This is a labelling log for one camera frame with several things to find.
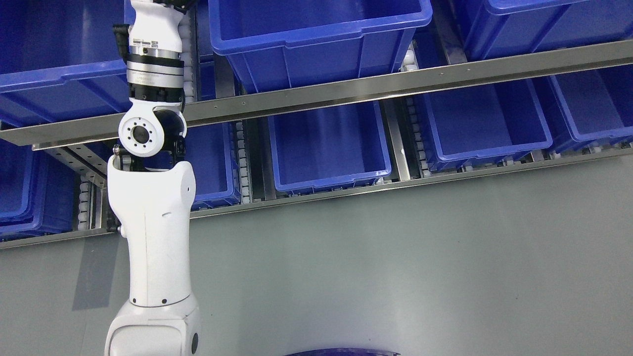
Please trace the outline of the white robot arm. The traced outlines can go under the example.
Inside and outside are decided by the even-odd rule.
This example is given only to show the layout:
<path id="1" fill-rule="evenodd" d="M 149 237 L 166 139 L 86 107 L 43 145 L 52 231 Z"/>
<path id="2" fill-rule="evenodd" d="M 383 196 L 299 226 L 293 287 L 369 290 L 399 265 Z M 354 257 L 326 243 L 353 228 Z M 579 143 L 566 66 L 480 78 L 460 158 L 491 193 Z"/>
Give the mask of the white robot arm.
<path id="1" fill-rule="evenodd" d="M 127 240 L 129 297 L 105 356 L 193 356 L 201 313 L 190 273 L 196 178 L 185 159 L 184 34 L 195 0 L 133 0 L 133 24 L 114 25 L 131 108 L 107 165 L 108 201 Z"/>

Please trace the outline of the blue robot base rim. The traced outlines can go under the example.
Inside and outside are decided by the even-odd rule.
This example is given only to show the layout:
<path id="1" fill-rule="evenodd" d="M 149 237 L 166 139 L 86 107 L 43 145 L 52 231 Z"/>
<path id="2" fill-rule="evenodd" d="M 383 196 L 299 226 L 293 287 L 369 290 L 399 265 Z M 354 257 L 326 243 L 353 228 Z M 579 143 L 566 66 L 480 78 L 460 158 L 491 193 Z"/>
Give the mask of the blue robot base rim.
<path id="1" fill-rule="evenodd" d="M 402 354 L 391 350 L 363 349 L 363 348 L 329 348 L 305 350 L 302 352 L 287 354 L 288 356 L 401 356 Z"/>

